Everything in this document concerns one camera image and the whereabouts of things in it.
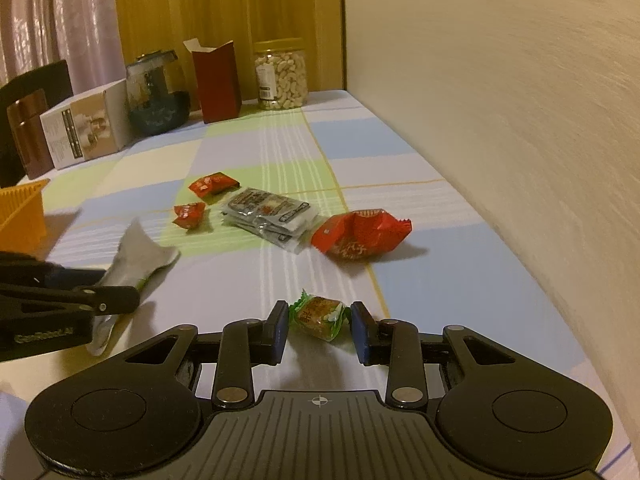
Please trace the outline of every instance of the yellow jar lid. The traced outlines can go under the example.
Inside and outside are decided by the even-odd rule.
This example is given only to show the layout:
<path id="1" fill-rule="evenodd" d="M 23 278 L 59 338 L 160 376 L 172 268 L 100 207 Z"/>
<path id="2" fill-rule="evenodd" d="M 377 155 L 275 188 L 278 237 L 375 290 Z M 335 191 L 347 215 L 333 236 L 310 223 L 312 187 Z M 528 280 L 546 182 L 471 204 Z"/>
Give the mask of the yellow jar lid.
<path id="1" fill-rule="evenodd" d="M 278 52 L 281 50 L 303 50 L 305 47 L 302 38 L 283 38 L 282 40 L 257 41 L 254 43 L 254 52 Z"/>

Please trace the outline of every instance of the table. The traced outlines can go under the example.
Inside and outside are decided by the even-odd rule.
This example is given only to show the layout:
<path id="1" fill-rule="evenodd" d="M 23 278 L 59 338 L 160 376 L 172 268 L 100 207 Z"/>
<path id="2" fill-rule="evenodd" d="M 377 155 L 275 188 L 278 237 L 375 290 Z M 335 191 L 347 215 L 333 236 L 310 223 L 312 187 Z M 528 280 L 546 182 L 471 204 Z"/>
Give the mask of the table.
<path id="1" fill-rule="evenodd" d="M 327 215 L 381 207 L 410 218 L 414 231 L 371 263 L 338 265 L 314 248 L 295 255 L 223 226 L 215 205 L 194 233 L 172 224 L 173 206 L 196 198 L 188 185 L 215 171 L 244 186 L 314 203 Z M 302 110 L 265 112 L 247 104 L 236 120 L 193 120 L 49 176 L 42 257 L 107 268 L 135 217 L 155 241 L 181 252 L 168 273 L 149 283 L 137 312 L 116 326 L 107 355 L 182 323 L 216 332 L 232 320 L 264 318 L 276 300 L 291 303 L 302 288 L 346 304 L 360 300 L 374 316 L 407 320 L 421 332 L 463 324 L 586 384 L 614 413 L 614 434 L 599 471 L 609 479 L 638 477 L 604 387 L 536 281 L 460 194 L 347 92 L 316 92 Z M 28 402 L 95 362 L 84 348 L 75 348 L 0 364 L 4 480 L 34 478 L 40 471 L 21 429 Z M 200 396 L 210 395 L 213 372 L 214 365 L 205 366 Z M 428 369 L 436 394 L 433 372 Z M 345 334 L 327 344 L 292 333 L 281 365 L 254 368 L 256 392 L 384 391 L 385 380 L 383 367 L 358 364 Z"/>

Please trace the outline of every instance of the ribbed gray panel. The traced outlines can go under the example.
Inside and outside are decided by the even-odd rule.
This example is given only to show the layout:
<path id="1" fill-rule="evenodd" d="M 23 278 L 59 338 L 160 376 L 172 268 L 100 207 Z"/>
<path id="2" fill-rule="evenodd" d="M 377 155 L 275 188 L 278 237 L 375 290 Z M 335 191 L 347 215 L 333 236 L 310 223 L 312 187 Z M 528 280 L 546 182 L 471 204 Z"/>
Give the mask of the ribbed gray panel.
<path id="1" fill-rule="evenodd" d="M 319 396 L 328 402 L 313 403 Z M 580 477 L 595 479 L 588 474 Z M 495 479 L 452 455 L 423 416 L 390 410 L 374 392 L 266 392 L 249 410 L 215 416 L 187 453 L 137 478 Z"/>

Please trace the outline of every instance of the yellow plastic basket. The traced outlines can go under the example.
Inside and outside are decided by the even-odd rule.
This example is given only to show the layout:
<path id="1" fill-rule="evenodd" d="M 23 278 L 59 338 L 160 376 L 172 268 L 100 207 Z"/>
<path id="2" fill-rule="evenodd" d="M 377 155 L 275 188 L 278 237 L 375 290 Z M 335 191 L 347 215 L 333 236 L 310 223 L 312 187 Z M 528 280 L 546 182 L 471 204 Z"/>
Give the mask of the yellow plastic basket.
<path id="1" fill-rule="evenodd" d="M 0 251 L 30 254 L 47 234 L 42 188 L 49 179 L 0 189 Z"/>

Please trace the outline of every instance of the red snack package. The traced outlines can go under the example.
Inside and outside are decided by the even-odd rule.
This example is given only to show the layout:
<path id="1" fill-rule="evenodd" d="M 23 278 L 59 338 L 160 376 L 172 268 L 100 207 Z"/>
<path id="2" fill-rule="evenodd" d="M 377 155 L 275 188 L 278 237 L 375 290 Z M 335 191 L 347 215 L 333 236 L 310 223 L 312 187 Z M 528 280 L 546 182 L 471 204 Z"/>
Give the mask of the red snack package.
<path id="1" fill-rule="evenodd" d="M 198 198 L 203 198 L 209 193 L 220 193 L 221 191 L 232 187 L 240 187 L 240 183 L 237 180 L 232 179 L 230 176 L 226 176 L 224 173 L 217 172 L 200 177 L 189 186 L 189 189 L 191 189 Z"/>
<path id="2" fill-rule="evenodd" d="M 357 260 L 392 251 L 411 230 L 411 220 L 396 220 L 383 209 L 363 209 L 329 218 L 311 244 L 321 253 Z"/>
<path id="3" fill-rule="evenodd" d="M 198 227 L 202 222 L 205 206 L 204 202 L 174 206 L 174 212 L 178 215 L 178 218 L 174 220 L 174 224 L 183 229 Z"/>

